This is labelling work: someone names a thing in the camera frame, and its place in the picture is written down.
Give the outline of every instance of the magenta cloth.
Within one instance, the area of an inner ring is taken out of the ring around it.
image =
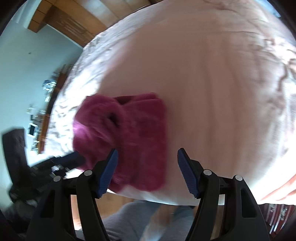
[[[111,148],[118,150],[110,190],[119,192],[131,185],[154,191],[164,184],[166,112],[156,94],[88,96],[76,113],[73,131],[73,148],[86,158],[82,170],[104,160]]]

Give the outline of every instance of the wooden cabinet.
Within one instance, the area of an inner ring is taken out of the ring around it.
[[[46,24],[81,46],[129,14],[160,0],[42,0],[30,22],[37,33]]]

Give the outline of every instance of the gray fabric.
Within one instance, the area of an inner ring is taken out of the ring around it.
[[[103,220],[110,240],[139,241],[151,216],[160,206],[160,203],[140,200],[122,206],[117,213]],[[179,206],[173,214],[172,223],[170,223],[160,241],[185,240],[193,219],[190,207]],[[84,240],[81,230],[76,231],[76,235]]]

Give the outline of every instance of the bed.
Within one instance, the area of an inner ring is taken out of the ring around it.
[[[86,96],[155,92],[167,107],[166,184],[119,195],[197,205],[177,165],[184,147],[219,176],[243,176],[258,204],[295,204],[295,46],[253,0],[142,9],[86,45],[53,107],[45,153],[73,151],[72,122]]]

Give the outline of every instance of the blue gripper pad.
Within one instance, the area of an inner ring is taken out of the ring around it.
[[[188,163],[187,156],[182,149],[178,150],[178,165],[185,179],[187,188],[195,198],[198,197],[197,177],[195,176],[190,164]]]
[[[109,161],[100,177],[99,183],[98,183],[98,190],[96,194],[98,197],[102,197],[104,193],[107,192],[107,189],[109,187],[109,184],[111,182],[111,178],[113,176],[113,173],[115,171],[115,168],[118,163],[118,151],[114,150],[113,153],[111,154]]]

